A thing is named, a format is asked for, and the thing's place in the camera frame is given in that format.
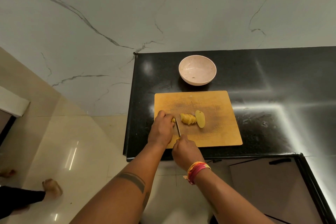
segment peeled potato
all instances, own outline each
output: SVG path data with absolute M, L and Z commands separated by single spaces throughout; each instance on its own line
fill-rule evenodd
M 195 116 L 196 116 L 196 120 L 197 120 L 197 124 L 200 128 L 204 128 L 205 126 L 205 116 L 204 113 L 197 110 L 195 111 Z
M 181 113 L 180 116 L 181 116 L 181 121 L 185 124 L 190 125 L 196 122 L 196 117 L 192 116 L 191 114 Z

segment bracelet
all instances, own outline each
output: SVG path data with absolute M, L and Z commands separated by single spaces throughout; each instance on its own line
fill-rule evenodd
M 192 164 L 191 167 L 189 167 L 188 176 L 185 175 L 185 176 L 183 176 L 183 178 L 188 180 L 188 182 L 191 185 L 194 185 L 195 184 L 194 179 L 195 179 L 196 175 L 199 173 L 199 171 L 201 171 L 204 168 L 210 168 L 210 167 L 207 163 L 197 161 L 194 164 Z

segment bowl rim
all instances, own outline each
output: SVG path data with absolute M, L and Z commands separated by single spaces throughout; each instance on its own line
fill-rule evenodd
M 211 59 L 209 59 L 209 58 L 206 57 L 206 56 L 202 56 L 202 55 L 189 55 L 189 56 L 185 57 L 184 59 L 182 59 L 182 60 L 180 61 L 179 65 L 178 65 L 178 72 L 179 72 L 180 76 L 181 76 L 183 79 L 185 79 L 185 78 L 181 75 L 181 72 L 180 72 L 180 65 L 181 65 L 182 61 L 185 60 L 186 58 L 194 57 L 194 56 L 200 56 L 200 57 L 203 57 L 203 58 L 206 58 L 207 60 L 209 60 L 209 61 L 215 66 L 215 74 L 214 74 L 213 77 L 212 77 L 210 80 L 208 80 L 208 81 L 205 81 L 205 82 L 193 82 L 193 83 L 206 83 L 206 84 L 207 84 L 207 83 L 211 82 L 211 81 L 213 80 L 213 78 L 215 78 L 215 76 L 216 76 L 216 74 L 217 74 L 217 67 L 216 67 L 216 64 L 215 64 Z

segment bowl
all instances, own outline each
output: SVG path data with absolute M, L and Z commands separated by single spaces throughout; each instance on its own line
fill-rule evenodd
M 178 71 L 185 82 L 194 86 L 202 86 L 215 78 L 217 69 L 207 57 L 191 55 L 180 62 Z

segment person's left arm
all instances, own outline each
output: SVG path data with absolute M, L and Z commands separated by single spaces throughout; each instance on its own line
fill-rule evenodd
M 173 116 L 160 111 L 145 148 L 74 217 L 70 224 L 138 223 L 155 172 L 173 136 Z

